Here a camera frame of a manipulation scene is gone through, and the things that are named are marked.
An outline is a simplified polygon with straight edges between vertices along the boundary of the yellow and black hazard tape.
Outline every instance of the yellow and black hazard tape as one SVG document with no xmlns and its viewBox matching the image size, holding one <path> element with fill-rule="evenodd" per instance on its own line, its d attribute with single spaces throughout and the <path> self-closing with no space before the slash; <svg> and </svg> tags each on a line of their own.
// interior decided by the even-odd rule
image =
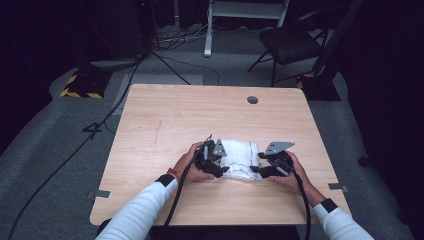
<svg viewBox="0 0 424 240">
<path fill-rule="evenodd" d="M 84 80 L 81 80 L 78 75 L 78 71 L 75 71 L 72 77 L 69 79 L 65 88 L 61 92 L 61 97 L 86 97 L 86 98 L 104 98 L 104 90 L 107 86 L 108 80 L 104 80 L 103 84 L 94 84 L 92 87 L 90 84 L 86 84 Z"/>
</svg>

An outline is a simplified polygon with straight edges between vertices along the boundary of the table leg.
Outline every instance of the table leg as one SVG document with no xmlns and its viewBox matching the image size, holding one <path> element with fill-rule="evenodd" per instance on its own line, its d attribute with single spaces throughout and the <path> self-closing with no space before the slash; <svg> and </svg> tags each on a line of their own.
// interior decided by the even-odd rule
<svg viewBox="0 0 424 240">
<path fill-rule="evenodd" d="M 287 8 L 289 7 L 290 0 L 285 0 L 283 3 L 283 7 L 281 8 L 280 18 L 278 19 L 277 27 L 283 26 L 284 18 L 286 17 Z"/>
<path fill-rule="evenodd" d="M 208 9 L 208 31 L 206 34 L 205 42 L 205 57 L 210 57 L 212 55 L 212 16 L 213 16 L 213 0 L 209 0 L 209 9 Z"/>
</svg>

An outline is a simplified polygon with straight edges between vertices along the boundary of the gray floor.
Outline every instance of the gray floor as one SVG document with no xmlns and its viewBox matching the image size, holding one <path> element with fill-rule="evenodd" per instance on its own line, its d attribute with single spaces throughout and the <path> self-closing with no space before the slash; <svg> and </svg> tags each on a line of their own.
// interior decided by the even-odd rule
<svg viewBox="0 0 424 240">
<path fill-rule="evenodd" d="M 222 31 L 215 34 L 213 40 L 211 58 L 203 57 L 204 38 L 157 53 L 212 68 L 219 73 L 219 84 L 223 86 L 269 86 L 270 63 L 246 72 L 263 51 L 258 32 Z M 218 84 L 218 76 L 212 70 L 166 61 L 180 74 L 202 75 L 205 85 Z M 302 71 L 310 64 L 280 67 L 278 74 L 282 77 Z M 72 72 L 64 73 L 51 85 L 54 100 L 28 123 L 1 156 L 0 239 L 7 239 L 14 219 L 31 194 L 88 136 L 81 130 L 106 116 L 123 79 L 128 77 L 128 70 L 115 72 L 104 99 L 59 97 Z M 137 74 L 173 73 L 150 55 Z M 334 83 L 341 102 L 309 102 L 309 105 L 336 174 L 351 190 L 345 196 L 353 218 L 376 239 L 413 239 L 408 227 L 397 219 L 393 195 L 376 171 L 357 164 L 357 159 L 366 152 L 340 74 Z M 289 80 L 277 87 L 295 87 L 295 83 Z M 111 116 L 107 121 L 109 128 L 116 130 L 119 119 L 119 115 Z M 89 140 L 33 199 L 12 239 L 94 239 L 97 227 L 89 222 L 92 201 L 85 196 L 100 184 L 114 139 L 105 127 L 101 129 L 102 132 Z M 303 236 L 305 227 L 299 226 L 298 231 Z M 319 225 L 313 226 L 311 239 L 326 239 Z"/>
</svg>

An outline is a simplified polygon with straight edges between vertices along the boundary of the chair leg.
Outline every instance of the chair leg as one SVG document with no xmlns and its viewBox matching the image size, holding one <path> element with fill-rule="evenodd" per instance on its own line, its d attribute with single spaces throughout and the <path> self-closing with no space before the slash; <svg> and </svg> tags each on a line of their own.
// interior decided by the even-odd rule
<svg viewBox="0 0 424 240">
<path fill-rule="evenodd" d="M 256 65 L 256 64 L 258 64 L 261 60 L 262 60 L 262 58 L 264 58 L 265 57 L 265 55 L 267 55 L 268 54 L 268 51 L 265 51 L 264 53 L 262 53 L 262 55 L 258 58 L 258 60 L 256 60 L 256 62 L 247 70 L 247 72 L 250 72 L 250 70 L 252 70 L 253 69 L 253 67 Z"/>
<path fill-rule="evenodd" d="M 322 46 L 325 46 L 327 44 L 327 37 L 328 37 L 328 31 L 324 33 L 322 36 Z"/>
<path fill-rule="evenodd" d="M 274 60 L 274 63 L 272 64 L 272 82 L 271 82 L 271 87 L 274 87 L 274 83 L 275 83 L 275 71 L 277 69 L 277 62 Z"/>
</svg>

